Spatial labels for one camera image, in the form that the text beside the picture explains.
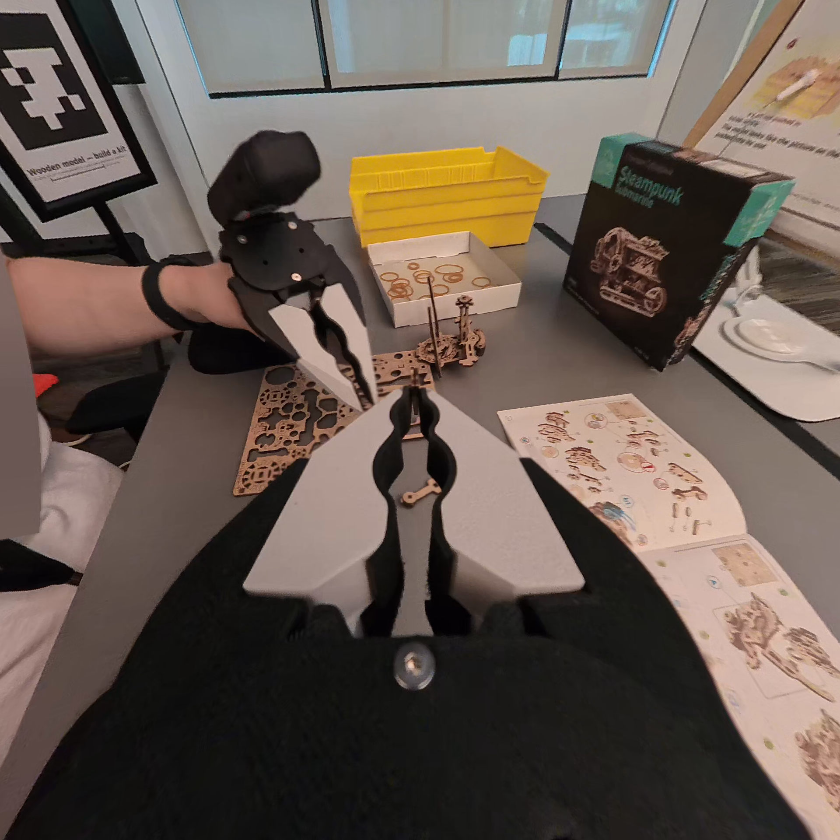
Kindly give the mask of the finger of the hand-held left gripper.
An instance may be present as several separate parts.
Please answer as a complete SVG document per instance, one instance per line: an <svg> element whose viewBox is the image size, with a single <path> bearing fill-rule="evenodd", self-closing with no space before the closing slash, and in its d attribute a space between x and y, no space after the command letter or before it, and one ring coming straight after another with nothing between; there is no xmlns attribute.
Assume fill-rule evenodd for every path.
<svg viewBox="0 0 840 840"><path fill-rule="evenodd" d="M324 348L327 335L338 342L342 357L367 403L379 400L371 344L362 316L341 284L326 286L313 304L313 321Z"/></svg>
<svg viewBox="0 0 840 840"><path fill-rule="evenodd" d="M297 356L298 366L312 379L356 411L362 410L356 384L340 370L335 357L325 349L316 334L312 309L279 304L268 310L268 317Z"/></svg>

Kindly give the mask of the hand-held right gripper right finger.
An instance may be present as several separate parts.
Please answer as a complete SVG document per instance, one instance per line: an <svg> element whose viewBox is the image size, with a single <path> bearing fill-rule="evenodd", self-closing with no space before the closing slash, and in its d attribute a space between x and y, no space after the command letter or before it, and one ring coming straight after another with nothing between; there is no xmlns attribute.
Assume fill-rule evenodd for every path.
<svg viewBox="0 0 840 840"><path fill-rule="evenodd" d="M427 562L435 635L467 635L498 603L580 592L585 579L526 466L435 392L420 393L427 471L439 488Z"/></svg>

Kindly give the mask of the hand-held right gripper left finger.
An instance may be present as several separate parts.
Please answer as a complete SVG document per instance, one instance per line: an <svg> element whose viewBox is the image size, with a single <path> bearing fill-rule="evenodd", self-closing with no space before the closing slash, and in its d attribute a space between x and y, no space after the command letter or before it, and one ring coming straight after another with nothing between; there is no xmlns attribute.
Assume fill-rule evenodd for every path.
<svg viewBox="0 0 840 840"><path fill-rule="evenodd" d="M404 566L391 487L402 473L404 392L310 457L245 578L253 595L336 606L351 631L389 637Z"/></svg>

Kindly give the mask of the laser-cut wooden parts sheet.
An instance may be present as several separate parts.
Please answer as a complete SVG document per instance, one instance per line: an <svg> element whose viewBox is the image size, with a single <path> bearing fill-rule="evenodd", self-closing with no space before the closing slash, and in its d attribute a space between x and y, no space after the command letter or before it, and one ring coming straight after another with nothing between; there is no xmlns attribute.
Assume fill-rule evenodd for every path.
<svg viewBox="0 0 840 840"><path fill-rule="evenodd" d="M373 357L380 399L410 385L416 371L421 386L434 390L434 368L413 350ZM233 495L257 495L283 471L330 441L359 416L308 374L292 364L264 371L234 481Z"/></svg>

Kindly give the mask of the person's left forearm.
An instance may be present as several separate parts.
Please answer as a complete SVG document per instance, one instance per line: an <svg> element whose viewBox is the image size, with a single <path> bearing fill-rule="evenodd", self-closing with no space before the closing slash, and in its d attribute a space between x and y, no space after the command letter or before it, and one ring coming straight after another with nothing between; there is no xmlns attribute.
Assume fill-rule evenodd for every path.
<svg viewBox="0 0 840 840"><path fill-rule="evenodd" d="M6 258L30 353L82 358L139 348L169 334L142 291L139 267Z"/></svg>

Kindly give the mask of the wooden gear model assembly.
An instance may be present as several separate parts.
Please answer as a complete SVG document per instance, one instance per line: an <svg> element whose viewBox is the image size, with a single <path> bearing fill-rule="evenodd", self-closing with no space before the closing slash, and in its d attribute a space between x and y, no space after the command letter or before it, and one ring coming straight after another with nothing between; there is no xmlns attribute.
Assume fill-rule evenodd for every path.
<svg viewBox="0 0 840 840"><path fill-rule="evenodd" d="M457 362L461 366L473 366L483 356L487 348L487 337L482 329L476 328L471 318L471 308L474 305L469 295L458 297L456 306L457 333L449 334L440 331L436 310L436 298L431 279L426 279L429 290L430 307L427 308L427 325L429 337L415 349L415 356L422 362L428 363L438 375L443 367Z"/></svg>

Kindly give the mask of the black model kit box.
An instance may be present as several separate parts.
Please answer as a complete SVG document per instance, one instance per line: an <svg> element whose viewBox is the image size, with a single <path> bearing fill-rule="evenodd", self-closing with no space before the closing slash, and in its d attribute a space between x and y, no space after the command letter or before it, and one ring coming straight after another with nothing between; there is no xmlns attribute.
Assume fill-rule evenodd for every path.
<svg viewBox="0 0 840 840"><path fill-rule="evenodd" d="M606 136L563 287L664 371L687 354L794 185L638 133Z"/></svg>

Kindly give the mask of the white cardboard tray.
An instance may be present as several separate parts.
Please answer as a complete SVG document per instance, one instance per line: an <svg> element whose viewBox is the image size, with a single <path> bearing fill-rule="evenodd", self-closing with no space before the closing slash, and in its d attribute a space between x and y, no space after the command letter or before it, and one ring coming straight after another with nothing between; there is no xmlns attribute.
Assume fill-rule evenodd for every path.
<svg viewBox="0 0 840 840"><path fill-rule="evenodd" d="M471 312L515 308L521 282L495 248L475 234L457 232L369 245L366 255L393 326L417 326L430 307L426 279L431 279L437 316L453 319L458 297L469 295Z"/></svg>

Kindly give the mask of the black wristband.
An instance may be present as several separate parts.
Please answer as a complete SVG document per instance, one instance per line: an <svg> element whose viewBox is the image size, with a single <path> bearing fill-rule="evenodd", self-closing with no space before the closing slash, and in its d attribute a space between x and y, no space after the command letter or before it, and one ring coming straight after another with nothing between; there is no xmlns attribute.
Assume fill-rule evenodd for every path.
<svg viewBox="0 0 840 840"><path fill-rule="evenodd" d="M166 302L161 292L161 274L170 266L196 267L196 263L184 255L168 255L144 268L141 277L143 299L157 319L176 333L191 332L200 329L203 324L185 318Z"/></svg>

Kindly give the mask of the illustrated instruction booklet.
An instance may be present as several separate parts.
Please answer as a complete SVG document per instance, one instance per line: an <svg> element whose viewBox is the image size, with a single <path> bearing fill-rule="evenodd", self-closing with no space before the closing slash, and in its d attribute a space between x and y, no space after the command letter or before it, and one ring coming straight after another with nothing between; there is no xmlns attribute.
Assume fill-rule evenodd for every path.
<svg viewBox="0 0 840 840"><path fill-rule="evenodd" d="M510 409L534 458L651 573L813 838L838 838L839 646L711 462L635 395Z"/></svg>

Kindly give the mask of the yellow plastic bin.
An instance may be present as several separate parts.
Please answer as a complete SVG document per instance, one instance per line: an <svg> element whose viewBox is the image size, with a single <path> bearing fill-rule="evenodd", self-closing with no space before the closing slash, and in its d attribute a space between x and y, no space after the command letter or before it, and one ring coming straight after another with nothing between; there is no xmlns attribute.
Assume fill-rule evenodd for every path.
<svg viewBox="0 0 840 840"><path fill-rule="evenodd" d="M362 247L470 232L485 245L522 245L550 173L497 147L359 156L349 195Z"/></svg>

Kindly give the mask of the grey framed window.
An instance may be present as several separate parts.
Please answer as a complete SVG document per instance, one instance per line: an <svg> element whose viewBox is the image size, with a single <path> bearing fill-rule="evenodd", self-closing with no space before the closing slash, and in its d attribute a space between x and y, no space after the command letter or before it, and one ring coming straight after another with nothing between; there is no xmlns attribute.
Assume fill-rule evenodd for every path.
<svg viewBox="0 0 840 840"><path fill-rule="evenodd" d="M676 2L179 1L212 98L645 77Z"/></svg>

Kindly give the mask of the framed marker sign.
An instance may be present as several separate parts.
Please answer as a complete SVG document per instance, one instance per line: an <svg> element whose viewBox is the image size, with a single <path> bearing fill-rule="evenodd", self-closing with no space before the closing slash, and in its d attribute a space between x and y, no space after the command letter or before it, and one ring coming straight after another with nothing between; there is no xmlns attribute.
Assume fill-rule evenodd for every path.
<svg viewBox="0 0 840 840"><path fill-rule="evenodd" d="M157 183L133 127L68 2L1 3L2 169L42 223L82 210L108 236L45 239L2 198L2 228L21 256L151 262L109 206Z"/></svg>

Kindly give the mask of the instruction poster board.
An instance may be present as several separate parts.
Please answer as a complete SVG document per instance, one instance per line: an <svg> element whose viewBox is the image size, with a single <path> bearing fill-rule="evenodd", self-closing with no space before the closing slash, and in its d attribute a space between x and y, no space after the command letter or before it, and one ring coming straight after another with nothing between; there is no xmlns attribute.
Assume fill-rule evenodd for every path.
<svg viewBox="0 0 840 840"><path fill-rule="evenodd" d="M792 176L789 229L838 235L839 2L778 2L686 145Z"/></svg>

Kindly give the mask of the white rounded base plate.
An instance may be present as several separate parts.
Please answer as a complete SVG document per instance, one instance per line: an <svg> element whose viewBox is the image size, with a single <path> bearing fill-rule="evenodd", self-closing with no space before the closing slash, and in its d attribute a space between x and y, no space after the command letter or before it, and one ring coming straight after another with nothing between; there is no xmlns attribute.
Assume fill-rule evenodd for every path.
<svg viewBox="0 0 840 840"><path fill-rule="evenodd" d="M784 417L838 419L838 268L761 239L693 349Z"/></svg>

